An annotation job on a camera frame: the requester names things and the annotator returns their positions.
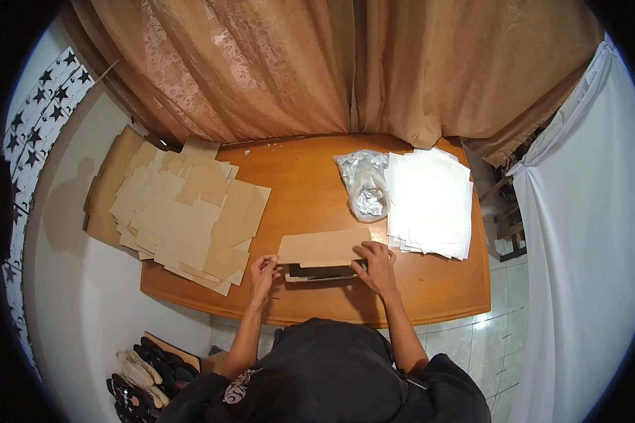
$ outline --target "plastic bag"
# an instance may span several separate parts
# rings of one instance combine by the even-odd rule
[[[390,208],[390,195],[383,176],[388,154],[361,149],[345,156],[334,156],[348,191],[349,204],[357,220],[374,222],[384,218]]]

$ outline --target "white curtain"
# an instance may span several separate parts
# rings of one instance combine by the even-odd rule
[[[580,422],[635,334],[635,87],[609,39],[509,174],[530,274],[509,422]]]

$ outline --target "hand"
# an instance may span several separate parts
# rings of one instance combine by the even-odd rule
[[[393,273],[395,254],[388,246],[381,242],[363,241],[362,246],[354,246],[353,251],[367,260],[367,270],[357,261],[351,261],[351,268],[381,300],[398,292]]]
[[[249,266],[252,279],[252,292],[250,293],[249,307],[261,309],[268,302],[268,293],[271,291],[273,279],[281,275],[282,267],[278,266],[278,255],[265,255],[257,258]]]

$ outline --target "stack of white paper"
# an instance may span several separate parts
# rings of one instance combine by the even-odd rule
[[[468,258],[471,243],[471,170],[440,149],[390,153],[385,169],[392,205],[388,244],[401,251]]]

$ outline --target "brown curtain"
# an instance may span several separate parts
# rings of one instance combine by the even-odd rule
[[[122,56],[109,86],[158,136],[347,132],[326,0],[72,4],[64,21],[83,57],[101,73]]]
[[[495,166],[562,104],[602,34],[580,0],[332,0],[330,8],[356,105],[351,132],[421,148],[460,136]]]
[[[122,55],[108,85],[163,138],[458,136],[492,165],[560,106],[601,40],[580,0],[73,4],[83,57],[100,73]]]

